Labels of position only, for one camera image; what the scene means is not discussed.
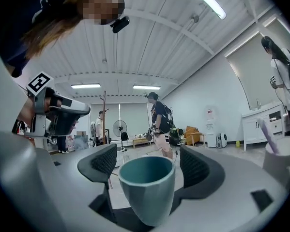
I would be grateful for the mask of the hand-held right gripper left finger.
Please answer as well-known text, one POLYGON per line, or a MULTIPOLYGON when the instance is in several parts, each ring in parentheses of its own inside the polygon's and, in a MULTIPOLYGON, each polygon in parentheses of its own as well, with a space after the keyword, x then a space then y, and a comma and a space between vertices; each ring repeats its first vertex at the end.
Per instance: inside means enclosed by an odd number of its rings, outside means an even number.
POLYGON ((108 178, 116 165, 117 147, 102 145, 67 155, 37 149, 38 170, 60 218, 55 232, 118 232, 108 178))

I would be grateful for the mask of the person's dark navy shirt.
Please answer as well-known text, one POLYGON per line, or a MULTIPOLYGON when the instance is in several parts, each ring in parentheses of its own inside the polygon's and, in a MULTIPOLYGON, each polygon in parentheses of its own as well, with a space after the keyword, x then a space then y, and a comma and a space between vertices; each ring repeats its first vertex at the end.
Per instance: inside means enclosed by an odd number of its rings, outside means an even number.
POLYGON ((15 1, 0 35, 0 57, 12 77, 21 76, 30 59, 80 22, 76 1, 15 1))

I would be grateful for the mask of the black standing fan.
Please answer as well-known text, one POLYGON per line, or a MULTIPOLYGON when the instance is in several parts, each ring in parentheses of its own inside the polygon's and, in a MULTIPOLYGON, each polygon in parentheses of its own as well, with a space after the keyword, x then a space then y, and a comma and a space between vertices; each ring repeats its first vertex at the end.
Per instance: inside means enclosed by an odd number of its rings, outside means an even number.
POLYGON ((113 133, 120 137, 121 140, 121 152, 125 151, 125 147, 123 146, 124 141, 129 140, 129 136, 127 134, 127 124, 122 120, 117 120, 113 124, 113 133))

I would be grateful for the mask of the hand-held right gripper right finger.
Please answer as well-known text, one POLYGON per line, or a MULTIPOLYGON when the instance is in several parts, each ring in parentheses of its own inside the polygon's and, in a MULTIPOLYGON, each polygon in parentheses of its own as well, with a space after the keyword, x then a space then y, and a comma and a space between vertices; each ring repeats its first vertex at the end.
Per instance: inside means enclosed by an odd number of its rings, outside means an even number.
POLYGON ((261 232, 287 194, 261 167, 230 155, 182 146, 180 167, 170 232, 261 232))

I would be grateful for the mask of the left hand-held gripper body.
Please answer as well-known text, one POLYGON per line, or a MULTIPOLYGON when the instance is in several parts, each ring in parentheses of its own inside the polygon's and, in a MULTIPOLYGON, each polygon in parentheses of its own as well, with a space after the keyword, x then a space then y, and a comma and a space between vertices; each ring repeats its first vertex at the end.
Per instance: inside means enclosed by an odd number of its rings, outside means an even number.
POLYGON ((25 136, 30 138, 50 138, 48 129, 51 121, 47 119, 48 112, 44 110, 44 102, 46 98, 55 97, 53 89, 54 79, 41 72, 37 74, 26 86, 29 97, 32 97, 34 103, 35 117, 29 131, 25 132, 25 136))

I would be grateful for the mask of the white mug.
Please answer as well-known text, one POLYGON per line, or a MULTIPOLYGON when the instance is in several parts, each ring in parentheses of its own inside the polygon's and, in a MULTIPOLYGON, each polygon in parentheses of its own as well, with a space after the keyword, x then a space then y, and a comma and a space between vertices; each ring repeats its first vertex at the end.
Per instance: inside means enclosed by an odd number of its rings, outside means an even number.
POLYGON ((277 139, 276 144, 277 154, 274 154, 270 144, 266 144, 262 168, 286 190, 290 190, 290 136, 277 139))

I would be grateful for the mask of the person's left hand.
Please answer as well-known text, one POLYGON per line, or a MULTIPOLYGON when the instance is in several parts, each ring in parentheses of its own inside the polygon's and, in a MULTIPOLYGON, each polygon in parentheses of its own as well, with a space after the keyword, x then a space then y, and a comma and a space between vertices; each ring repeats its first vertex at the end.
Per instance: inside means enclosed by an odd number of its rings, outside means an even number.
POLYGON ((58 98, 46 98, 44 102, 44 110, 45 112, 48 112, 50 110, 50 107, 61 107, 62 100, 58 98))

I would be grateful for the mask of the low wooden bench table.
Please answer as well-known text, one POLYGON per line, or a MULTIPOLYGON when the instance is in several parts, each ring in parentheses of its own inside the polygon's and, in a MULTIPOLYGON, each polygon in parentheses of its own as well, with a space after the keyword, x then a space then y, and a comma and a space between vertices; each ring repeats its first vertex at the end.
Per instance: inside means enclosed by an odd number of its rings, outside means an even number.
POLYGON ((151 145, 151 142, 148 141, 146 138, 135 138, 132 140, 133 142, 133 148, 135 149, 137 145, 144 145, 149 144, 151 145))

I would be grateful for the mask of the white dressing table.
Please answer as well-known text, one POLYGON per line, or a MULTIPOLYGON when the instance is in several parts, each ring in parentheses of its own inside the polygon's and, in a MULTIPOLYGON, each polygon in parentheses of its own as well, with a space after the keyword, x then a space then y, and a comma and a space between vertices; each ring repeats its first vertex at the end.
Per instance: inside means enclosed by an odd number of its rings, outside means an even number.
POLYGON ((257 122, 258 118, 267 121, 272 127, 272 132, 278 138, 284 137, 285 133, 290 131, 288 114, 280 102, 272 102, 261 106, 260 109, 251 110, 247 114, 242 115, 244 151, 246 151, 246 147, 249 144, 267 141, 257 122))

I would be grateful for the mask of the white water dispenser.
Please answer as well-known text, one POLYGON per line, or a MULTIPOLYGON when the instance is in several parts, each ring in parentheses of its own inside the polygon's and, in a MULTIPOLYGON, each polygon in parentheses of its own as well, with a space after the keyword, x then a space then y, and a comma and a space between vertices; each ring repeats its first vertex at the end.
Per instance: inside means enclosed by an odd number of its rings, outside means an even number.
POLYGON ((208 147, 216 148, 216 137, 219 133, 218 113, 213 105, 205 106, 205 140, 208 147))

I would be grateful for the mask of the pale toothbrush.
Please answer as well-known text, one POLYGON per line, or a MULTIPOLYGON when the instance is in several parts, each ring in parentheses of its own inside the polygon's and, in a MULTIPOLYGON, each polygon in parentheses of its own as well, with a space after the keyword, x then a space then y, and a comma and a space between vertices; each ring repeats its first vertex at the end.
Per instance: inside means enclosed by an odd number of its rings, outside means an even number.
POLYGON ((272 152, 276 155, 279 154, 276 138, 271 130, 271 125, 264 118, 257 118, 257 123, 259 124, 268 144, 270 145, 272 152))

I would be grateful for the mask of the person's left forearm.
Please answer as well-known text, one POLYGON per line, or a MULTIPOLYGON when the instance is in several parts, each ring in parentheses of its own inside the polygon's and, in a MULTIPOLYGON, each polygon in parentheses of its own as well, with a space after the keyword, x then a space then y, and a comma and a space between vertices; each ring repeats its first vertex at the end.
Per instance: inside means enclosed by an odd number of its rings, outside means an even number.
POLYGON ((32 97, 28 97, 22 107, 12 129, 12 133, 16 133, 20 121, 26 123, 29 127, 32 125, 32 120, 35 117, 34 103, 32 97))

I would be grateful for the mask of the grey blue cup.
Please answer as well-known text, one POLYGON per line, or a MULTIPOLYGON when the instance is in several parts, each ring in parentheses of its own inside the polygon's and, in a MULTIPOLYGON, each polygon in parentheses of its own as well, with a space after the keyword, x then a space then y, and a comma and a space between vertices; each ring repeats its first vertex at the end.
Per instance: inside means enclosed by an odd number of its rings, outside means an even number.
POLYGON ((175 188, 175 165, 161 156, 130 160, 118 171, 130 207, 147 226, 157 227, 170 215, 175 188))

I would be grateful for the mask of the white round-window carrier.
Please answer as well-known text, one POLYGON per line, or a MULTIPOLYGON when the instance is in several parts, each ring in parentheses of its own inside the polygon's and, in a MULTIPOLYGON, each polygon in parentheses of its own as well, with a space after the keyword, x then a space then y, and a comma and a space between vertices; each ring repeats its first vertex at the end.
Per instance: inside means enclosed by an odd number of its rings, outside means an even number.
POLYGON ((228 138, 225 133, 219 133, 216 137, 216 147, 225 148, 228 144, 228 138))

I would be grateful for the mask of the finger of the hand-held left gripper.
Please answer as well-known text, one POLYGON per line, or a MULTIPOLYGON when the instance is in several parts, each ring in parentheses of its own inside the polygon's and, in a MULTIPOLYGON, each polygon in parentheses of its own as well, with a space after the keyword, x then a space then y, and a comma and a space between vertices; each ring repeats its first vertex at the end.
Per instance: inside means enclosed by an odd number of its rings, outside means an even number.
POLYGON ((77 116, 85 116, 90 112, 90 107, 80 101, 76 101, 67 97, 53 97, 62 100, 61 107, 50 107, 50 111, 64 112, 67 114, 75 114, 77 116))
POLYGON ((78 114, 64 111, 51 111, 46 117, 51 121, 48 129, 49 136, 69 135, 78 121, 78 114))

